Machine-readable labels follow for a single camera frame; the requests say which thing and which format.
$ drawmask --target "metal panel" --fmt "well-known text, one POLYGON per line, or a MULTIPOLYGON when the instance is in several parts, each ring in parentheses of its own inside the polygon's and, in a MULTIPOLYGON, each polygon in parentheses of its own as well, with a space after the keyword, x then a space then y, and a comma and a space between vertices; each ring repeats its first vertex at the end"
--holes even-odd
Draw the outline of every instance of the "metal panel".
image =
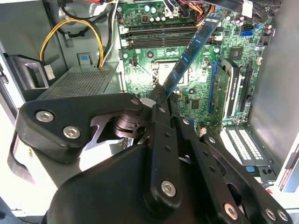
POLYGON ((106 63, 99 69, 93 65, 74 66, 38 99, 103 94, 116 70, 116 66, 117 63, 106 63))
POLYGON ((265 51, 250 123, 282 166, 299 130, 297 0, 283 2, 265 51))
MULTIPOLYGON (((51 30, 43 2, 27 1, 0 6, 0 41, 9 55, 25 55, 38 59, 42 43, 51 30)), ((56 35, 45 52, 56 77, 67 71, 56 35)))

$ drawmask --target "motherboard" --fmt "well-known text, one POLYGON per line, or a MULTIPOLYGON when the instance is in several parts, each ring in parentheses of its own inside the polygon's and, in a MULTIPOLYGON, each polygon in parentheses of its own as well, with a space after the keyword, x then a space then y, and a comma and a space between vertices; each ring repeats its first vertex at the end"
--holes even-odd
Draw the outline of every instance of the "motherboard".
MULTIPOLYGON (((271 17, 259 23, 219 7, 215 12, 224 14, 224 19, 174 90, 180 114, 198 135, 218 134, 223 126, 248 121, 263 51, 275 34, 271 17), (238 66, 235 77, 221 66, 223 59, 238 66), (229 98, 232 87, 235 96, 229 98)), ((169 12, 162 1, 119 4, 120 53, 128 92, 148 97, 157 83, 164 83, 197 31, 196 20, 191 8, 187 13, 178 7, 169 12)))

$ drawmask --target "pcie slot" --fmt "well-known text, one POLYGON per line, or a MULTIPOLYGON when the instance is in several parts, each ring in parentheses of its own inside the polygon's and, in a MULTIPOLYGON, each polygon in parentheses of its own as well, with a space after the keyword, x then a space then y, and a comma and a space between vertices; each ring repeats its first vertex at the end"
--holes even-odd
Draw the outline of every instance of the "pcie slot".
POLYGON ((249 89, 249 85, 250 85, 250 81, 251 81, 252 71, 253 71, 252 60, 250 59, 248 62, 248 65, 246 67, 245 77, 243 80, 243 89, 241 92, 241 97, 240 97, 239 106, 238 106, 240 112, 244 111, 246 97, 247 97, 247 93, 248 93, 248 89, 249 89))
POLYGON ((212 113, 216 73, 217 73, 217 62, 213 61, 213 70, 212 70, 211 86, 210 86, 210 93, 209 93, 209 104, 207 108, 208 113, 212 113))

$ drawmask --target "yellow wire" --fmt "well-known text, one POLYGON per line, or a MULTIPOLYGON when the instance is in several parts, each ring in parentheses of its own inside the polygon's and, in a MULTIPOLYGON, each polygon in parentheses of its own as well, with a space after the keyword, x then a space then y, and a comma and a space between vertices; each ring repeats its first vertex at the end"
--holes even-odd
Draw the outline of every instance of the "yellow wire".
POLYGON ((44 49, 46 48, 47 46, 47 43, 49 42, 50 38, 55 34, 55 32, 61 27, 63 26, 64 24, 66 23, 69 23, 69 22, 80 22, 80 23, 83 23, 85 25, 87 25, 95 34, 96 38, 97 38, 97 41, 98 41, 98 44, 99 44, 99 49, 100 49, 100 67, 103 66, 103 60, 104 60, 104 56, 103 56, 103 46, 102 46, 102 42, 101 42, 101 39, 100 37, 98 36, 97 32, 95 31, 95 29, 88 23, 86 22, 85 20, 76 20, 76 19, 69 19, 69 20, 64 20, 60 23, 58 23, 55 27, 52 28, 52 30, 49 32, 49 34, 47 35, 46 39, 44 40, 43 42, 43 45, 42 45, 42 49, 41 49, 41 52, 39 54, 39 59, 42 60, 42 57, 43 57, 43 51, 44 49))

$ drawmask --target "blue ram stick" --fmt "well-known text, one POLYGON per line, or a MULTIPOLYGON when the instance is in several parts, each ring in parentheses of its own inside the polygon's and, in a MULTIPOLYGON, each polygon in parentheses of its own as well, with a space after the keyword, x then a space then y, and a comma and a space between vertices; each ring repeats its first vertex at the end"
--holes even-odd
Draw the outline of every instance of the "blue ram stick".
POLYGON ((163 84, 167 97, 170 96, 184 73, 189 69, 221 19, 222 14, 209 13, 207 15, 163 84))

